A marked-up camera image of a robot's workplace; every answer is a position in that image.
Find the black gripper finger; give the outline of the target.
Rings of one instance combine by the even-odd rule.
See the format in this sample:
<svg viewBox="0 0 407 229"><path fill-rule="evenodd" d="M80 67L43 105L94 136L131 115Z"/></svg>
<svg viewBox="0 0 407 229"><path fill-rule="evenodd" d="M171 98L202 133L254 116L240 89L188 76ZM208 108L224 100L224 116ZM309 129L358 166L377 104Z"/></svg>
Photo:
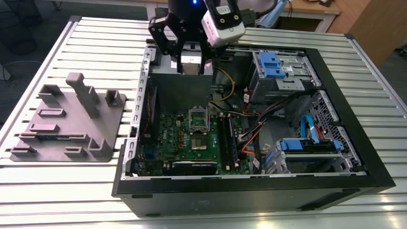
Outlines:
<svg viewBox="0 0 407 229"><path fill-rule="evenodd" d="M166 17L154 17L150 20L148 30L155 40L155 43L164 55L170 55L176 62L176 71L183 73L182 67L182 51L184 47L186 40L179 37L179 32L182 32L183 20L174 14L168 13ZM164 33L166 27L174 32L176 36L176 41L168 40Z"/></svg>
<svg viewBox="0 0 407 229"><path fill-rule="evenodd" d="M210 61L214 57L219 57L223 48L222 47L212 47L207 40L207 35L204 33L203 26L198 26L195 29L195 35L194 35L194 41L199 43L200 50L202 50L202 60L200 60L200 68L199 68L199 74L204 73L204 65L206 62Z"/></svg>

